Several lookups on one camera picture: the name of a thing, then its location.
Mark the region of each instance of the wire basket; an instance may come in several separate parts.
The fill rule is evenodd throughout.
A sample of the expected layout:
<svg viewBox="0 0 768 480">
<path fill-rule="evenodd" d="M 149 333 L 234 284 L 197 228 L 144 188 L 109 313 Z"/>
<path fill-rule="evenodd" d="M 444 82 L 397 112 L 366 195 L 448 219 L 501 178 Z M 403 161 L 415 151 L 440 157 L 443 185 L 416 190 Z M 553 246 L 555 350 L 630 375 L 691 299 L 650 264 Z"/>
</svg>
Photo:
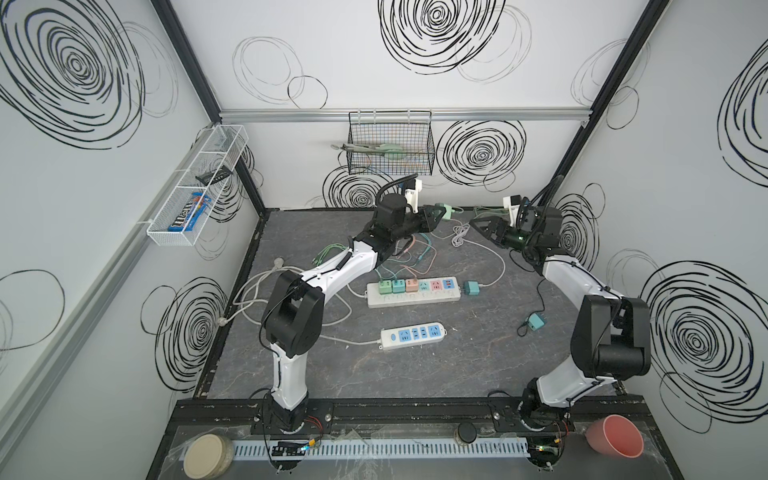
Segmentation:
<svg viewBox="0 0 768 480">
<path fill-rule="evenodd" d="M 161 247 L 191 247 L 221 192 L 232 181 L 248 135 L 243 125 L 217 125 L 152 220 L 147 235 Z M 230 174 L 215 181 L 227 169 Z"/>
<path fill-rule="evenodd" d="M 432 175 L 435 142 L 431 111 L 357 111 L 349 113 L 347 143 L 361 147 L 394 144 L 395 152 L 347 151 L 350 174 Z"/>
</svg>

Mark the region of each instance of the round beige lid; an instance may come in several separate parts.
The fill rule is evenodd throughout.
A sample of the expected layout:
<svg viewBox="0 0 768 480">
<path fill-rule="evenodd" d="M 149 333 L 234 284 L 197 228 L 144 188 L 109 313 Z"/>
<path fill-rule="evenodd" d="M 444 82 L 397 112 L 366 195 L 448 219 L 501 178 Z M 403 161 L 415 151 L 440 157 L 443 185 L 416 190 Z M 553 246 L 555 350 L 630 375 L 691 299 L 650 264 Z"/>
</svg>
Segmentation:
<svg viewBox="0 0 768 480">
<path fill-rule="evenodd" d="M 219 468 L 225 455 L 225 445 L 218 435 L 203 435 L 187 450 L 184 473 L 189 478 L 206 478 Z"/>
</svg>

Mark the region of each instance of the black wire basket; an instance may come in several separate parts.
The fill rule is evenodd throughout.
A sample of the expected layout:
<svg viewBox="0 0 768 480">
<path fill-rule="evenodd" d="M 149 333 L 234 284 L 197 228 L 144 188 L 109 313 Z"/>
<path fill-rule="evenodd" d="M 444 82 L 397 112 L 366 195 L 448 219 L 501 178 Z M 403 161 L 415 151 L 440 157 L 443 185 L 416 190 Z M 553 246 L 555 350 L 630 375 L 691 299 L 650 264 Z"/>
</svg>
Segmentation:
<svg viewBox="0 0 768 480">
<path fill-rule="evenodd" d="M 386 153 L 347 151 L 350 174 L 432 175 L 435 166 L 430 111 L 350 112 L 347 143 L 360 147 L 397 146 Z"/>
</svg>

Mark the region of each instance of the pink plastic cup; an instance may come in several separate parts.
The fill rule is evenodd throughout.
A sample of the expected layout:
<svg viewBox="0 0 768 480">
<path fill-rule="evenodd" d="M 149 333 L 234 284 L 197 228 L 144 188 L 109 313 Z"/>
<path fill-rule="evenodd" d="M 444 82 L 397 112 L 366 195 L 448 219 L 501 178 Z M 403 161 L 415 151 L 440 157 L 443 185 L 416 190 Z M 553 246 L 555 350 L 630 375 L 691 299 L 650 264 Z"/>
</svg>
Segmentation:
<svg viewBox="0 0 768 480">
<path fill-rule="evenodd" d="M 643 436 L 634 423 L 621 415 L 609 415 L 587 429 L 594 450 L 614 457 L 637 458 L 643 453 Z"/>
</svg>

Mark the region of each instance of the power strip with blue sockets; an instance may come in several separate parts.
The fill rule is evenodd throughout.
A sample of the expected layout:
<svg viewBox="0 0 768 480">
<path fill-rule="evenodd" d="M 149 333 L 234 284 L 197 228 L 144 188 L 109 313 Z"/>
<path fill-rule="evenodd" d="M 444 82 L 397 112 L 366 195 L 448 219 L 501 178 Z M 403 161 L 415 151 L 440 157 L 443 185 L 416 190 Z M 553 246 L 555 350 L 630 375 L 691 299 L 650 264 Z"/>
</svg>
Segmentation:
<svg viewBox="0 0 768 480">
<path fill-rule="evenodd" d="M 368 308 L 457 302 L 462 298 L 462 290 L 458 288 L 455 276 L 419 279 L 419 289 L 413 292 L 381 293 L 380 285 L 381 283 L 369 283 L 366 286 Z"/>
<path fill-rule="evenodd" d="M 382 330 L 382 350 L 398 349 L 403 346 L 435 343 L 445 338 L 445 327 L 440 322 L 404 326 L 398 329 Z"/>
</svg>

